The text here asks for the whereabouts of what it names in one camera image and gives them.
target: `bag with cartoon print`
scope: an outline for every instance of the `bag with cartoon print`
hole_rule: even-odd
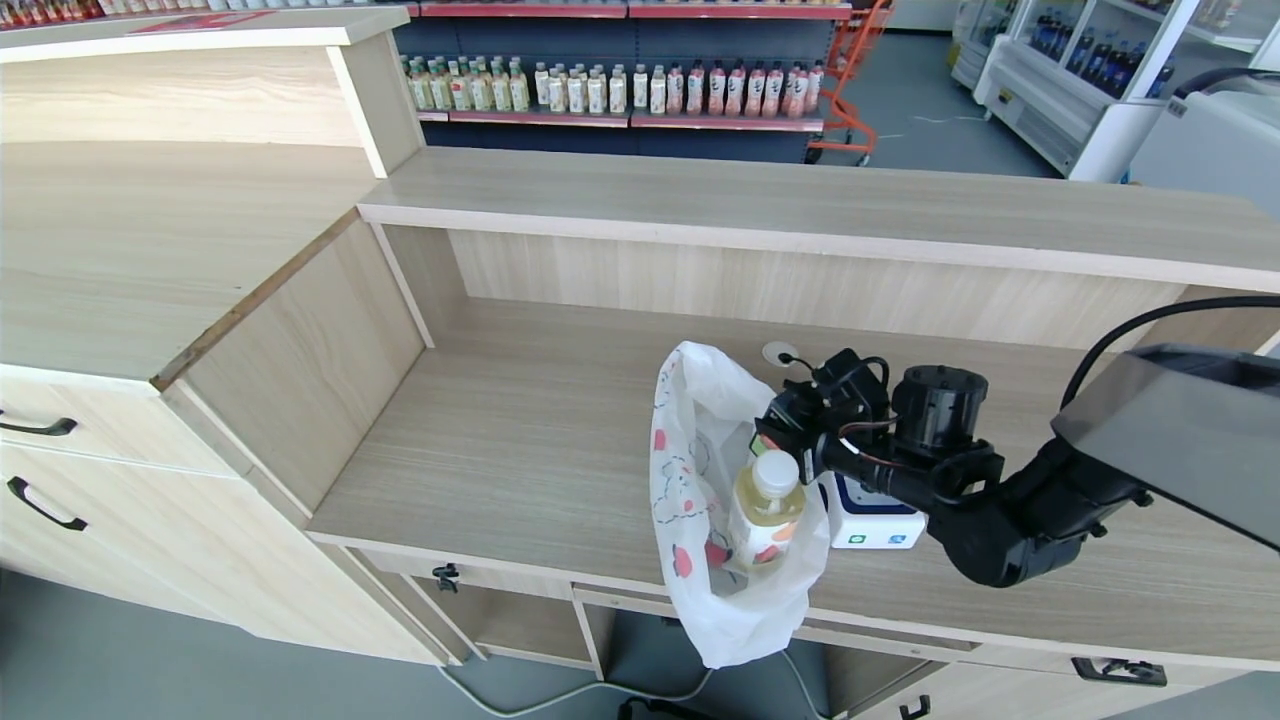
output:
[[[707,667],[741,665],[791,642],[809,588],[827,566],[827,516],[815,484],[786,552],[755,565],[733,555],[733,479],[751,459],[754,420],[769,386],[719,350],[682,342],[658,374],[649,495],[662,575]]]

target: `bottle cap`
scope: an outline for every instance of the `bottle cap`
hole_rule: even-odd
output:
[[[786,497],[800,483],[800,465],[782,450],[769,450],[751,465],[755,489],[769,500]]]

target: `floor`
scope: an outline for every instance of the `floor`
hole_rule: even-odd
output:
[[[986,123],[951,82],[948,40],[886,36],[849,87],[881,133],[870,164],[1056,177],[998,122]],[[851,164],[827,152],[823,164]],[[791,648],[826,698],[820,651]],[[626,616],[614,634],[611,680],[681,693],[698,682],[696,652],[680,628]],[[488,702],[516,708],[590,682],[588,673],[494,659],[451,670]],[[594,689],[525,715],[612,720],[626,696]],[[716,673],[690,707],[733,720],[812,719],[780,657]],[[637,720],[646,717],[637,711]],[[1116,720],[1263,720],[1280,716],[1280,675],[1253,674]],[[479,720],[490,717],[435,669],[253,638],[239,629],[108,600],[31,578],[0,584],[0,717],[5,720]]]

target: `black drawer handle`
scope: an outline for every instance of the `black drawer handle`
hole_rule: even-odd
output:
[[[0,410],[0,415],[4,415],[4,410]],[[44,428],[24,428],[22,425],[10,425],[9,423],[0,423],[0,429],[14,430],[19,433],[31,433],[33,436],[61,437],[65,434],[70,434],[70,432],[76,429],[76,425],[78,424],[79,423],[72,420],[70,418],[59,418],[54,420],[52,425],[47,425]]]
[[[911,712],[905,705],[897,706],[897,714],[902,716],[902,720],[919,720],[933,710],[933,703],[929,702],[929,696],[920,696],[920,708]]]
[[[431,577],[435,578],[435,587],[440,592],[458,592],[458,583],[454,582],[458,577],[457,565],[452,562],[442,565],[440,568],[431,570]]]
[[[54,523],[55,525],[58,525],[60,528],[67,528],[68,530],[73,530],[73,532],[77,532],[77,533],[88,527],[88,523],[86,523],[84,520],[81,520],[79,518],[74,518],[74,519],[67,520],[64,523],[64,521],[59,520],[58,518],[54,518],[52,515],[50,515],[49,512],[46,512],[44,507],[41,507],[41,506],[36,505],[35,502],[32,502],[31,498],[27,497],[27,488],[31,487],[31,483],[28,483],[27,480],[19,478],[18,475],[14,475],[14,477],[9,478],[9,482],[5,483],[5,484],[9,486],[9,491],[13,492],[13,495],[17,496],[18,500],[26,502],[27,507],[31,507],[36,512],[40,512],[41,515],[44,515],[45,518],[47,518],[50,523]]]
[[[1130,662],[1128,660],[1108,660],[1101,669],[1089,657],[1073,657],[1075,674],[1097,683],[1125,683],[1129,685],[1148,685],[1162,688],[1169,684],[1164,665],[1151,662]]]

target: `shopping cart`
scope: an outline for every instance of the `shopping cart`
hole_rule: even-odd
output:
[[[854,79],[872,47],[876,46],[876,41],[884,32],[884,26],[892,14],[893,0],[855,0],[849,19],[836,23],[835,40],[827,53],[827,68],[836,76],[836,87],[822,91],[822,96],[831,104],[831,111],[823,122],[822,135],[814,135],[809,141],[809,151],[804,159],[806,165],[817,164],[824,150],[861,152],[858,159],[859,167],[870,161],[872,151],[876,150],[876,131],[858,119],[858,106],[845,100],[842,94],[845,85]],[[831,140],[841,135],[842,142]],[[854,142],[855,137],[863,137],[865,141]]]

